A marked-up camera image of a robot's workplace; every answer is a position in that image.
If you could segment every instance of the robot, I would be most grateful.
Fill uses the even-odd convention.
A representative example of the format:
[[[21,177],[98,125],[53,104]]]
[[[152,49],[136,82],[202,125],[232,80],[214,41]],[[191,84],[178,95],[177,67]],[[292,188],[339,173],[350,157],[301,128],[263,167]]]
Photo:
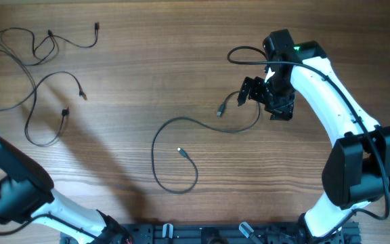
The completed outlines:
[[[296,222],[250,226],[119,224],[99,210],[86,209],[59,193],[49,174],[0,136],[0,224],[14,221],[59,230],[66,244],[293,244],[360,243],[358,223],[351,216],[365,213],[384,220],[390,210],[390,126],[382,127],[352,98],[335,75],[325,51],[315,41],[295,45],[287,30],[270,33],[265,53],[237,47],[228,54],[234,64],[266,65],[265,79],[246,77],[238,103],[247,99],[265,105],[271,119],[293,117],[295,92],[308,101],[326,130],[332,151],[322,172],[324,193]],[[230,58],[238,49],[255,49],[266,61]],[[385,214],[364,209],[385,199]]]

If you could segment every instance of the black mechanical part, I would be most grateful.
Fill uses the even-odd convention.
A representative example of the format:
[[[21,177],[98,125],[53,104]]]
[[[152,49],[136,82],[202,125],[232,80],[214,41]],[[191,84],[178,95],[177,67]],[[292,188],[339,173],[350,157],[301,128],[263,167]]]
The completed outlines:
[[[121,225],[133,237],[132,244],[253,244],[239,230],[238,225],[174,226],[173,238],[163,238],[163,226],[152,224]],[[263,244],[302,244],[296,222],[251,225]],[[121,244],[116,239],[111,244]],[[342,230],[320,244],[360,244],[359,224],[346,223]],[[72,237],[61,233],[60,244],[77,244]]]
[[[302,63],[302,60],[320,56],[326,57],[324,50],[315,41],[295,45],[288,30],[270,33],[263,42],[267,61],[286,61]],[[254,99],[265,105],[264,110],[271,113],[270,119],[288,121],[293,117],[296,92],[291,85],[293,66],[273,64],[265,67],[275,74],[267,81],[260,77],[246,77],[238,96],[239,106],[246,98]]]
[[[103,217],[106,227],[103,229],[100,236],[97,237],[90,244],[103,244],[103,243],[125,243],[125,240],[131,239],[129,232],[121,226],[116,220],[110,216],[105,215],[101,211],[97,210],[99,214]]]
[[[0,137],[0,224],[23,223],[45,203],[51,203],[53,181],[34,160]]]
[[[370,132],[385,167],[390,192],[390,126]],[[362,201],[376,201],[383,192],[383,181],[375,158],[363,135],[347,134],[338,139],[322,174],[324,190],[330,201],[341,209]]]

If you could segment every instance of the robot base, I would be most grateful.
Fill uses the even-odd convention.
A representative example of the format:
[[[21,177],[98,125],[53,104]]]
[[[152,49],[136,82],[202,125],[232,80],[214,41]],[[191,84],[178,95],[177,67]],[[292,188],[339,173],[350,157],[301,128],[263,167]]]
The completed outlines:
[[[133,237],[132,244],[254,244],[240,231],[239,225],[174,226],[171,238],[163,238],[164,226],[152,224],[122,224]],[[296,222],[278,222],[251,226],[262,244],[298,244]],[[116,237],[111,244],[121,243]],[[320,244],[360,244],[359,224],[346,223],[333,238]],[[61,233],[60,244],[77,244],[76,240]]]

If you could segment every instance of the wood grain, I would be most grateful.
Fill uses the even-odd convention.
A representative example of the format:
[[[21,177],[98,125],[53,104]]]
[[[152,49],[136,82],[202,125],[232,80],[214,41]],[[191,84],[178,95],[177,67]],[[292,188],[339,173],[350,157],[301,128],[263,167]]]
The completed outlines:
[[[199,182],[186,195],[170,195],[151,172],[154,133],[167,119],[190,116],[209,125],[239,128],[256,115],[253,102],[232,100],[222,119],[215,114],[243,78],[263,75],[262,66],[236,66],[226,54],[238,45],[261,47],[271,32],[288,28],[296,43],[316,40],[353,97],[383,125],[390,125],[390,1],[184,1],[0,6],[0,30],[47,29],[76,43],[60,43],[51,62],[30,68],[36,81],[67,70],[80,80],[88,100],[77,96],[70,77],[57,75],[40,89],[30,134],[51,139],[60,112],[70,117],[60,141],[49,148],[29,144],[23,134],[31,101],[0,113],[1,135],[39,162],[56,188],[85,207],[121,222],[239,223],[296,220],[323,191],[321,171],[330,143],[321,123],[300,96],[292,121],[270,121],[262,113],[241,134],[221,134],[181,122],[158,137],[159,179],[183,189],[194,179],[184,148],[199,168]],[[8,33],[7,42],[26,61],[29,37]],[[253,60],[242,52],[237,58]],[[22,71],[0,55],[0,108],[30,91]],[[379,213],[382,203],[370,209]],[[390,243],[390,218],[358,216],[364,243]],[[57,243],[58,233],[31,226],[0,243]]]

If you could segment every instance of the wooden table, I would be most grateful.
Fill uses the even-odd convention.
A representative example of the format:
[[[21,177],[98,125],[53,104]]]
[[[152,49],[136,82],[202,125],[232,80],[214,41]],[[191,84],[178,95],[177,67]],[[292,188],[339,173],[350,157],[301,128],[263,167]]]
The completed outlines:
[[[51,62],[30,68],[38,81],[67,70],[81,82],[56,75],[39,88],[30,134],[46,142],[55,134],[61,110],[70,116],[60,141],[39,148],[23,127],[32,101],[0,113],[1,135],[39,162],[56,189],[85,207],[120,222],[184,224],[296,220],[323,192],[321,172],[331,145],[321,123],[298,94],[292,121],[260,122],[241,134],[221,134],[179,122],[158,137],[159,179],[183,189],[194,179],[184,148],[199,168],[199,182],[185,195],[171,195],[154,181],[153,135],[171,117],[189,116],[212,126],[239,128],[256,116],[254,102],[230,101],[223,118],[217,108],[246,76],[263,76],[262,66],[226,60],[238,45],[261,47],[271,32],[287,28],[296,43],[316,40],[357,102],[382,125],[390,125],[390,1],[182,1],[0,6],[0,30],[29,28],[38,39],[51,29],[76,43],[60,42]],[[7,42],[32,61],[30,37],[7,34]],[[44,55],[47,45],[39,55]],[[236,58],[259,59],[242,52]],[[0,108],[30,92],[22,71],[0,55]],[[382,213],[383,201],[369,209]],[[390,243],[390,218],[360,214],[364,243]],[[5,229],[13,228],[11,224]],[[57,243],[59,233],[30,226],[0,243]]]

